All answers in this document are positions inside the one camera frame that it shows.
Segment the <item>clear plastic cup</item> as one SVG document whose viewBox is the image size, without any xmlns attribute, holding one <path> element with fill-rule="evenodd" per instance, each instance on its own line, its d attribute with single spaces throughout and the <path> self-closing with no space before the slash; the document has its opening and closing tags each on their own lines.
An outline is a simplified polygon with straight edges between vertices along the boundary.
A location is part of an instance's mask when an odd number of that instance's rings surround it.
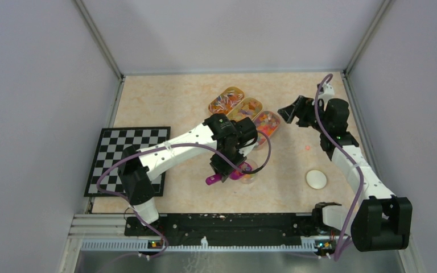
<svg viewBox="0 0 437 273">
<path fill-rule="evenodd" d="M 246 173 L 240 174 L 239 181 L 243 184 L 251 184 L 254 182 L 257 174 L 251 173 L 252 171 L 255 171 L 258 168 L 257 163 L 254 160 L 247 159 L 243 163 L 239 165 L 239 168 L 242 171 L 245 171 Z"/>
</svg>

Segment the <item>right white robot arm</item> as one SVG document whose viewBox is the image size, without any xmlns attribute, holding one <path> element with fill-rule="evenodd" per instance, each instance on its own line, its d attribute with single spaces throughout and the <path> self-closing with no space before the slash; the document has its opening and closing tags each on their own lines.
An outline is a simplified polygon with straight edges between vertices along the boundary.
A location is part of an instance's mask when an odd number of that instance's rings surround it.
<svg viewBox="0 0 437 273">
<path fill-rule="evenodd" d="M 313 231 L 327 234 L 332 228 L 340 230 L 362 252 L 406 249 L 412 203 L 386 187 L 364 158 L 358 141 L 348 131 L 349 104 L 339 98 L 315 101 L 299 96 L 278 114 L 286 123 L 297 118 L 299 127 L 320 133 L 321 149 L 356 193 L 350 208 L 335 202 L 316 204 L 311 218 Z"/>
</svg>

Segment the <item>purple plastic scoop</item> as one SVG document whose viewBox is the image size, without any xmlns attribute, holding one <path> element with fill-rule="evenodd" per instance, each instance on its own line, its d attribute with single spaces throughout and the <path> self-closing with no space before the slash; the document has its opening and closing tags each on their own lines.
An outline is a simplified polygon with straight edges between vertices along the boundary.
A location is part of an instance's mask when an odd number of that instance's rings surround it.
<svg viewBox="0 0 437 273">
<path fill-rule="evenodd" d="M 242 173 L 243 172 L 239 172 L 239 171 L 234 169 L 233 172 L 229 175 L 229 179 L 234 180 L 234 181 L 239 180 L 240 174 L 242 174 Z M 213 185 L 213 184 L 216 184 L 218 182 L 222 182 L 223 178 L 224 177 L 221 174 L 216 173 L 216 174 L 206 178 L 205 183 L 206 183 L 206 185 Z"/>
</svg>

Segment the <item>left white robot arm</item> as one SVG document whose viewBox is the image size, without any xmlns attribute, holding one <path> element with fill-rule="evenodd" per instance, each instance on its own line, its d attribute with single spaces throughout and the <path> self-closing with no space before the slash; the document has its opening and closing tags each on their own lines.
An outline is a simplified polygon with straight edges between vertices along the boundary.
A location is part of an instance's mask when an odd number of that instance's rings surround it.
<svg viewBox="0 0 437 273">
<path fill-rule="evenodd" d="M 169 141 L 139 149 L 123 150 L 125 160 L 118 167 L 125 196 L 131 208 L 140 216 L 138 228 L 146 235 L 159 230 L 159 213 L 151 182 L 170 168 L 205 153 L 213 152 L 210 166 L 214 171 L 207 184 L 224 182 L 245 162 L 258 140 L 253 121 L 246 117 L 231 121 L 225 114 L 213 114 L 190 131 Z"/>
</svg>

